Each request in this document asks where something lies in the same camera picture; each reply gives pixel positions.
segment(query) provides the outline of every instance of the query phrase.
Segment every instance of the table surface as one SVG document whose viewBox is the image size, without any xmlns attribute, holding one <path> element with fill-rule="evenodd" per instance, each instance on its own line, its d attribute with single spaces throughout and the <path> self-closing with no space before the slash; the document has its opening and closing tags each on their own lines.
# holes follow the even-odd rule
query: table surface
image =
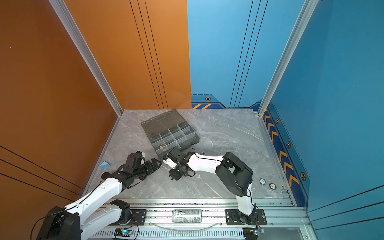
<svg viewBox="0 0 384 240">
<path fill-rule="evenodd" d="M 124 110 L 101 162 L 111 166 L 96 168 L 87 192 L 92 191 L 104 172 L 114 172 L 124 164 L 127 156 L 136 151 L 145 153 L 145 159 L 159 159 L 147 138 L 141 122 L 168 110 Z M 276 164 L 269 157 L 257 118 L 249 109 L 178 110 L 196 130 L 200 142 L 193 145 L 197 153 L 208 156 L 234 153 L 253 170 L 252 196 L 254 198 L 281 198 L 282 179 Z M 216 174 L 196 172 L 194 177 L 182 177 L 178 181 L 169 177 L 170 167 L 162 164 L 159 170 L 137 186 L 122 191 L 117 198 L 234 198 Z M 259 179 L 266 180 L 265 185 Z M 273 182 L 276 190 L 269 188 Z"/>
</svg>

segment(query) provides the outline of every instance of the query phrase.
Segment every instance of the orange chevron arrow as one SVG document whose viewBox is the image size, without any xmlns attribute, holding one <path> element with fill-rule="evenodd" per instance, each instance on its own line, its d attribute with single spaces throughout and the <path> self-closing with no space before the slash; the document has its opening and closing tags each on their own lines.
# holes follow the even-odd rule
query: orange chevron arrow
<svg viewBox="0 0 384 240">
<path fill-rule="evenodd" d="M 271 118 L 271 116 L 265 116 L 265 125 L 266 125 L 266 119 Z"/>
<path fill-rule="evenodd" d="M 289 175 L 289 186 L 292 188 L 292 180 L 294 180 L 295 182 L 297 182 L 297 184 L 300 184 L 299 181 L 294 177 L 292 176 L 291 174 Z"/>
<path fill-rule="evenodd" d="M 284 156 L 288 157 L 288 156 L 287 156 L 287 154 L 286 154 L 285 152 L 283 152 L 283 151 L 280 151 L 280 162 L 281 162 L 281 156 L 282 156 L 282 155 L 284 155 Z"/>
<path fill-rule="evenodd" d="M 285 172 L 285 174 L 287 174 L 287 167 L 289 167 L 290 169 L 293 170 L 293 167 L 289 163 L 284 162 L 284 172 Z"/>
<path fill-rule="evenodd" d="M 277 134 L 277 132 L 272 131 L 272 142 L 273 142 L 273 136 L 274 136 L 274 135 L 279 136 L 279 135 Z"/>
<path fill-rule="evenodd" d="M 268 132 L 270 132 L 271 126 L 274 127 L 272 123 L 268 123 Z"/>
</svg>

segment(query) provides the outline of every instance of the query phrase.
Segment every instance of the black line on wall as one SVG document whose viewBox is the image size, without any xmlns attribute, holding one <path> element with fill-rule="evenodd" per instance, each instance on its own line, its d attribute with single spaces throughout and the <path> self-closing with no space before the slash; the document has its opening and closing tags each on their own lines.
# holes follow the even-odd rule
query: black line on wall
<svg viewBox="0 0 384 240">
<path fill-rule="evenodd" d="M 340 225 L 335 225 L 335 226 L 330 226 L 330 227 L 318 228 L 318 229 L 314 229 L 314 230 L 321 230 L 321 229 L 327 229 L 327 228 L 331 228 L 331 227 L 345 226 L 345 225 L 354 224 L 354 223 L 359 223 L 359 222 L 368 222 L 368 221 L 377 220 L 377 219 L 382 219 L 382 218 L 384 218 L 384 217 L 376 217 L 376 218 L 371 218 L 371 219 L 362 220 L 362 221 L 357 221 L 357 222 L 350 222 L 350 223 L 345 223 L 345 224 L 340 224 Z"/>
<path fill-rule="evenodd" d="M 339 201 L 333 202 L 333 203 L 331 203 L 331 204 L 327 204 L 327 205 L 325 205 L 325 206 L 322 206 L 322 207 L 319 207 L 319 208 L 313 209 L 313 210 L 311 210 L 311 211 L 308 211 L 308 212 L 313 212 L 313 211 L 316 211 L 316 210 L 318 210 L 318 209 L 322 209 L 323 207 L 327 207 L 327 206 L 329 206 L 329 205 L 332 205 L 332 204 L 335 204 L 335 203 L 338 203 L 338 202 L 342 202 L 342 201 L 344 201 L 344 200 L 347 200 L 347 199 L 350 199 L 350 198 L 356 197 L 356 196 L 358 196 L 358 195 L 361 195 L 361 194 L 364 194 L 364 193 L 367 193 L 367 192 L 370 192 L 370 191 L 376 190 L 376 189 L 378 189 L 378 188 L 381 188 L 381 187 L 384 187 L 384 185 L 381 185 L 381 186 L 378 186 L 378 187 L 372 188 L 372 189 L 370 189 L 370 190 L 367 190 L 367 191 L 365 191 L 365 192 L 361 192 L 361 193 L 359 193 L 359 194 L 356 194 L 356 195 L 353 195 L 353 196 L 350 196 L 350 197 L 347 197 L 347 198 L 341 199 L 341 200 L 339 200 Z"/>
<path fill-rule="evenodd" d="M 237 71 L 236 71 L 236 76 L 235 76 L 235 83 L 233 84 L 232 96 L 231 96 L 231 101 L 229 102 L 229 107 L 231 107 L 231 104 L 232 104 L 232 98 L 233 98 L 233 92 L 235 91 L 236 78 L 237 78 L 237 73 L 238 73 L 238 71 L 239 71 L 241 55 L 243 54 L 243 48 L 244 48 L 244 42 L 245 42 L 245 36 L 247 35 L 247 29 L 248 29 L 248 24 L 249 24 L 249 18 L 251 17 L 251 12 L 252 12 L 252 5 L 253 5 L 253 0 L 252 0 L 252 4 L 251 4 L 251 10 L 249 10 L 249 16 L 248 16 L 247 27 L 245 28 L 245 34 L 244 34 L 244 40 L 243 40 L 243 46 L 241 47 L 240 58 L 239 58 L 239 64 L 237 65 Z"/>
<path fill-rule="evenodd" d="M 257 8 L 257 13 L 256 13 L 256 18 L 255 18 L 255 23 L 253 24 L 253 29 L 252 29 L 251 39 L 249 40 L 249 45 L 248 45 L 247 54 L 246 54 L 246 56 L 245 56 L 245 61 L 244 61 L 244 66 L 243 66 L 243 71 L 241 72 L 241 77 L 240 77 L 239 87 L 237 88 L 237 94 L 236 94 L 236 99 L 235 99 L 234 107 L 236 106 L 236 100 L 237 100 L 237 96 L 238 96 L 238 94 L 239 94 L 239 89 L 240 89 L 240 85 L 241 85 L 241 79 L 243 78 L 243 73 L 244 73 L 245 64 L 247 63 L 247 57 L 248 57 L 249 47 L 251 46 L 251 41 L 252 41 L 253 31 L 255 30 L 256 20 L 257 20 L 257 16 L 258 16 L 258 14 L 259 14 L 259 9 L 260 9 L 260 3 L 261 3 L 261 2 L 262 2 L 262 1 L 260 0 L 260 2 L 259 2 L 259 7 Z"/>
<path fill-rule="evenodd" d="M 251 61 L 249 62 L 247 75 L 245 76 L 243 89 L 242 89 L 242 91 L 241 91 L 240 100 L 239 100 L 239 104 L 237 105 L 237 107 L 240 106 L 241 97 L 243 96 L 243 91 L 244 91 L 245 83 L 246 83 L 246 81 L 247 81 L 247 77 L 248 77 L 248 73 L 249 73 L 249 68 L 251 67 L 253 54 L 255 53 L 256 43 L 257 43 L 257 40 L 259 39 L 260 29 L 262 28 L 262 24 L 263 24 L 263 20 L 264 20 L 264 15 L 265 15 L 265 10 L 266 10 L 267 5 L 268 5 L 268 0 L 267 0 L 267 2 L 266 2 L 266 4 L 265 4 L 265 9 L 264 9 L 264 14 L 263 14 L 262 22 L 260 23 L 259 32 L 257 33 L 256 42 L 255 42 L 255 47 L 253 48 L 253 52 L 252 52 L 252 56 L 251 56 Z"/>
<path fill-rule="evenodd" d="M 141 41 L 141 36 L 140 36 L 140 32 L 139 32 L 139 27 L 137 26 L 136 17 L 135 17 L 135 13 L 133 12 L 133 7 L 132 7 L 131 0 L 129 0 L 129 4 L 131 5 L 133 18 L 135 19 L 135 23 L 136 23 L 137 33 L 139 34 L 139 38 L 140 38 L 140 42 L 141 42 L 141 47 L 143 48 L 143 53 L 144 53 L 144 57 L 145 57 L 145 62 L 147 63 L 149 76 L 150 76 L 150 78 L 151 78 L 151 82 L 152 82 L 152 86 L 153 86 L 153 91 L 155 92 L 155 97 L 156 97 L 156 101 L 157 101 L 157 106 L 158 106 L 159 109 L 160 109 L 159 100 L 157 99 L 157 94 L 156 94 L 156 90 L 155 90 L 155 85 L 153 84 L 151 71 L 149 70 L 149 65 L 148 65 L 148 61 L 147 61 L 147 56 L 145 55 L 143 42 Z"/>
<path fill-rule="evenodd" d="M 371 205 L 367 205 L 367 206 L 364 206 L 364 207 L 359 207 L 359 208 L 356 208 L 356 209 L 348 210 L 348 211 L 341 212 L 341 213 L 338 213 L 338 214 L 333 214 L 333 215 L 330 215 L 330 216 L 326 216 L 326 217 L 318 218 L 318 219 L 315 219 L 315 220 L 311 220 L 311 222 L 313 222 L 313 221 L 317 221 L 317 220 L 320 220 L 320 219 L 325 219 L 325 218 L 327 218 L 327 217 L 333 217 L 333 216 L 336 216 L 336 215 L 339 215 L 339 214 L 344 214 L 344 213 L 347 213 L 347 212 L 352 212 L 352 211 L 359 210 L 359 209 L 363 209 L 363 208 L 366 208 L 366 207 L 375 206 L 375 205 L 382 204 L 382 203 L 384 203 L 384 201 L 383 201 L 383 202 L 378 202 L 378 203 L 375 203 L 375 204 L 371 204 Z"/>
<path fill-rule="evenodd" d="M 149 20 L 149 13 L 148 13 L 148 8 L 147 8 L 147 1 L 144 0 L 144 2 L 145 2 L 145 8 L 146 8 L 146 10 L 147 10 L 147 16 L 148 16 L 148 21 L 149 21 L 149 27 L 151 28 L 151 34 L 152 34 L 152 40 L 153 40 L 153 46 L 155 47 L 155 54 L 156 54 L 156 59 L 157 59 L 157 65 L 159 66 L 159 72 L 160 72 L 161 84 L 163 85 L 164 97 L 165 97 L 165 99 L 166 99 L 167 109 L 169 109 L 169 108 L 168 108 L 167 95 L 166 95 L 166 91 L 165 91 L 165 89 L 164 89 L 163 77 L 162 77 L 162 75 L 161 75 L 161 69 L 160 69 L 159 58 L 158 58 L 158 56 L 157 56 L 157 51 L 156 51 L 155 39 L 154 39 L 154 37 L 153 37 L 151 21 Z"/>
<path fill-rule="evenodd" d="M 66 197 L 60 196 L 60 195 L 58 195 L 58 194 L 55 194 L 55 193 L 53 193 L 53 192 L 47 191 L 47 190 L 45 190 L 45 189 L 42 189 L 42 188 L 36 187 L 36 186 L 34 186 L 34 185 L 31 185 L 31 184 L 29 184 L 29 183 L 23 182 L 23 181 L 21 181 L 21 180 L 18 180 L 18 179 L 16 179 L 16 178 L 10 177 L 10 176 L 8 176 L 8 175 L 5 175 L 5 174 L 3 174 L 3 173 L 0 173 L 0 175 L 3 175 L 3 176 L 6 176 L 6 177 L 9 177 L 9 178 L 11 178 L 11 179 L 13 179 L 13 180 L 16 180 L 16 181 L 18 181 L 18 182 L 22 182 L 22 183 L 25 183 L 26 185 L 29 185 L 29 186 L 35 187 L 35 188 L 37 188 L 37 189 L 43 190 L 43 191 L 45 191 L 45 192 L 49 192 L 49 193 L 51 193 L 51 194 L 53 194 L 53 195 L 56 195 L 56 196 L 58 196 L 58 197 L 62 197 L 62 198 L 64 198 L 64 199 L 67 199 L 67 200 L 69 200 L 69 201 L 72 201 L 72 202 L 74 202 L 74 200 L 71 200 L 71 199 L 68 199 L 68 198 L 66 198 Z"/>
<path fill-rule="evenodd" d="M 149 41 L 148 41 L 147 31 L 145 30 L 145 25 L 144 25 L 143 15 L 141 14 L 141 9 L 140 9 L 139 0 L 137 0 L 137 4 L 138 4 L 138 6 L 139 6 L 139 11 L 140 11 L 140 16 L 141 16 L 141 21 L 142 21 L 142 23 L 143 23 L 143 28 L 144 28 L 145 38 L 147 38 L 147 44 L 148 44 L 148 49 L 149 49 L 149 55 L 151 56 L 152 65 L 153 65 L 153 71 L 155 72 L 155 77 L 156 77 L 156 82 L 157 82 L 157 88 L 159 89 L 159 94 L 160 94 L 161 104 L 163 105 L 163 109 L 165 109 L 165 107 L 164 107 L 164 103 L 163 103 L 163 97 L 161 96 L 161 91 L 160 91 L 159 81 L 158 81 L 158 79 L 157 79 L 157 74 L 156 74 L 155 64 L 153 63 L 153 57 L 152 57 L 152 53 L 151 53 L 151 48 L 149 47 Z"/>
<path fill-rule="evenodd" d="M 52 184 L 54 184 L 54 185 L 56 185 L 56 186 L 58 186 L 58 187 L 61 187 L 61 188 L 65 189 L 65 190 L 68 190 L 68 191 L 73 192 L 74 194 L 77 194 L 77 195 L 80 196 L 80 194 L 78 194 L 78 193 L 76 193 L 76 192 L 74 192 L 74 191 L 71 191 L 71 190 L 69 190 L 69 189 L 66 189 L 65 187 L 62 187 L 62 186 L 60 186 L 60 185 L 58 185 L 58 184 L 56 184 L 56 183 L 54 183 L 54 182 L 51 182 L 51 181 L 49 181 L 49 180 L 47 180 L 47 179 L 45 179 L 45 178 L 42 178 L 42 177 L 40 177 L 40 176 L 37 176 L 36 174 L 33 174 L 33 173 L 31 173 L 31 172 L 29 172 L 29 171 L 27 171 L 27 170 L 25 170 L 25 169 L 22 169 L 22 168 L 20 168 L 20 167 L 18 167 L 18 166 L 16 166 L 16 165 L 13 165 L 12 163 L 9 163 L 9 162 L 7 162 L 7 161 L 1 159 L 1 158 L 0 158 L 0 160 L 3 161 L 3 162 L 5 162 L 5 163 L 8 163 L 8 164 L 11 165 L 11 166 L 17 167 L 18 169 L 23 170 L 24 172 L 27 172 L 27 173 L 29 173 L 29 174 L 32 174 L 32 175 L 34 175 L 34 176 L 36 176 L 36 177 L 38 177 L 38 178 L 40 178 L 40 179 L 43 179 L 43 180 L 45 180 L 45 181 L 47 181 L 47 182 L 50 182 L 50 183 L 52 183 Z"/>
<path fill-rule="evenodd" d="M 5 149 L 5 150 L 7 150 L 7 151 L 8 151 L 8 152 L 10 152 L 10 153 L 13 153 L 14 155 L 16 155 L 16 156 L 18 156 L 18 157 L 21 157 L 22 159 L 24 159 L 24 160 L 26 160 L 26 161 L 28 161 L 28 162 L 32 163 L 33 165 L 36 165 L 36 166 L 38 166 L 39 168 L 41 168 L 41 169 L 44 169 L 44 170 L 46 170 L 47 172 L 49 172 L 49 173 L 52 173 L 53 175 L 55 175 L 55 176 L 57 176 L 57 177 L 59 177 L 59 178 L 61 178 L 61 179 L 65 180 L 65 181 L 67 181 L 67 182 L 69 182 L 69 183 L 71 183 L 71 184 L 73 184 L 73 185 L 77 186 L 77 185 L 76 185 L 76 184 L 74 184 L 73 182 L 70 182 L 70 181 L 66 180 L 65 178 L 63 178 L 63 177 L 60 177 L 59 175 L 57 175 L 57 174 L 54 174 L 53 172 L 51 172 L 51 171 L 49 171 L 49 170 L 47 170 L 47 169 L 43 168 L 42 166 L 39 166 L 38 164 L 36 164 L 36 163 L 34 163 L 34 162 L 32 162 L 32 161 L 30 161 L 30 160 L 26 159 L 25 157 L 22 157 L 22 156 L 20 156 L 19 154 L 17 154 L 17 153 L 14 153 L 14 152 L 12 152 L 11 150 L 9 150 L 9 149 L 7 149 L 7 148 L 5 148 L 5 147 L 3 147 L 3 146 L 0 146 L 0 147 L 1 147 L 1 148 L 3 148 L 3 149 Z"/>
</svg>

